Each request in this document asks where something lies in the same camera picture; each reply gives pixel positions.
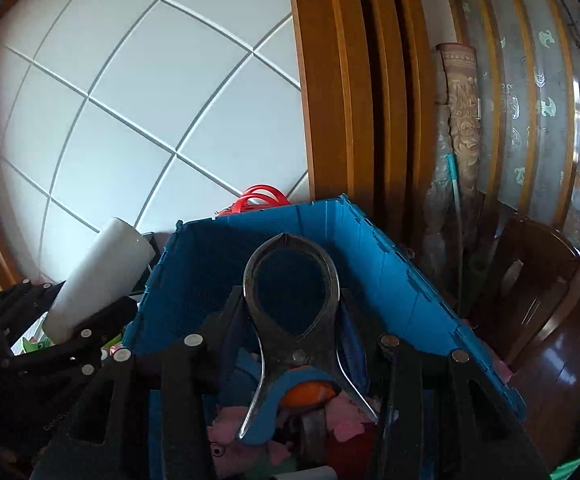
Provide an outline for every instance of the paper towel roll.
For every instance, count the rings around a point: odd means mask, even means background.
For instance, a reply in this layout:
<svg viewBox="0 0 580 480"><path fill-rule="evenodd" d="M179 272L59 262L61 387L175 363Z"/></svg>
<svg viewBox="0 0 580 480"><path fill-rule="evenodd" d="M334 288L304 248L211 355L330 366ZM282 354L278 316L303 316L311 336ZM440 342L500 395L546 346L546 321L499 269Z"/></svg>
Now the paper towel roll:
<svg viewBox="0 0 580 480"><path fill-rule="evenodd" d="M136 229L111 218L65 280L44 321L46 335L55 344L67 341L81 322L130 294L153 257Z"/></svg>

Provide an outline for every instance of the pink plush toy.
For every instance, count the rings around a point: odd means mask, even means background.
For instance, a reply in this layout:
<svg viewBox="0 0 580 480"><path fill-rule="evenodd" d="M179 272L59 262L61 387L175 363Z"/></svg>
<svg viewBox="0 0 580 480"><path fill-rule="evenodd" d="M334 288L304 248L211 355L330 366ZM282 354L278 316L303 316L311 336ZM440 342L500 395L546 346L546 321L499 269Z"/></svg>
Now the pink plush toy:
<svg viewBox="0 0 580 480"><path fill-rule="evenodd" d="M327 431L332 431L339 442L346 442L362 434L365 431L363 425L371 423L363 410L345 392L341 392L326 404Z"/></svg>
<svg viewBox="0 0 580 480"><path fill-rule="evenodd" d="M274 440L268 440L263 446L246 446L235 440L246 412L245 406L222 408L212 426L207 428L214 469L219 480L246 472L263 452L268 454L272 465L279 465L290 456L286 447Z"/></svg>

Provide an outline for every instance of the screw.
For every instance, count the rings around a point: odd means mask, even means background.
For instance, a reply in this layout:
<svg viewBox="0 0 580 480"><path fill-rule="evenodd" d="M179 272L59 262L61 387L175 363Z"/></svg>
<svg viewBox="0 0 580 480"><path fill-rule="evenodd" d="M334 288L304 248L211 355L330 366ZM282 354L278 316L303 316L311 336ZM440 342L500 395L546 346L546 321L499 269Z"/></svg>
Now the screw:
<svg viewBox="0 0 580 480"><path fill-rule="evenodd" d="M301 350L300 348L298 350L295 350L294 352L292 352L292 359L298 365L302 365L307 358L308 358L308 356L305 355L305 352L303 350Z"/></svg>
<svg viewBox="0 0 580 480"><path fill-rule="evenodd" d="M399 343L401 342L401 340L394 334L383 334L379 341L387 348L394 348L395 346L399 346Z"/></svg>
<svg viewBox="0 0 580 480"><path fill-rule="evenodd" d="M127 348L119 348L115 353L112 354L112 359L114 359L117 363L122 363L124 361L128 361L132 352L129 351Z"/></svg>
<svg viewBox="0 0 580 480"><path fill-rule="evenodd" d="M183 339L183 343L186 346L199 346L203 342L203 336L201 334L189 334Z"/></svg>
<svg viewBox="0 0 580 480"><path fill-rule="evenodd" d="M457 348L456 350L452 350L452 359L454 359L457 363L467 363L470 360L470 354L468 354L465 350Z"/></svg>

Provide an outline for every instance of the red basket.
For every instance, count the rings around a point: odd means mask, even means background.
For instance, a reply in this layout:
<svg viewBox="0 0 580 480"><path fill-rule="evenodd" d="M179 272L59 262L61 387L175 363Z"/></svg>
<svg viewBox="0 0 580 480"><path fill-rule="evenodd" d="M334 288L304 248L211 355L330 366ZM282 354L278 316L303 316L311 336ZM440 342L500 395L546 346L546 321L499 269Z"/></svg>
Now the red basket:
<svg viewBox="0 0 580 480"><path fill-rule="evenodd" d="M267 191L272 196L257 193L257 191ZM262 200L262 204L251 204L249 200L257 198ZM276 187L266 186L265 184L258 184L256 186L248 187L237 201L230 207L225 208L217 216L228 216L236 213L244 213L247 211L256 211L258 209L268 209L270 207L278 207L280 205L290 205L288 199Z"/></svg>

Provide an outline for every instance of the blue bin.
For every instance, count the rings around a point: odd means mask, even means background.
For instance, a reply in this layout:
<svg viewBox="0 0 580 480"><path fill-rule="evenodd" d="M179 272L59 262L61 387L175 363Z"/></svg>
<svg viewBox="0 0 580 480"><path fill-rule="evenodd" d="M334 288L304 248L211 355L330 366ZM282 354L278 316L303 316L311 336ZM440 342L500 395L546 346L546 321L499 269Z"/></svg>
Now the blue bin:
<svg viewBox="0 0 580 480"><path fill-rule="evenodd" d="M137 354L145 354L164 349L197 330L208 314L223 309L231 288L241 284L254 250L283 232L321 245L337 266L341 286L351 290L359 308L380 317L387 332L406 339L420 351L439 355L455 348L469 351L519 418L524 417L521 396L500 381L489 352L472 330L345 195L214 220L179 221L148 280L124 344ZM275 314L283 317L282 309ZM273 317L283 326L278 316ZM296 310L287 317L295 318ZM150 434L151 454L158 453L158 402L151 407ZM159 454L154 458L151 456L150 467L151 477L156 479L161 477L161 463Z"/></svg>

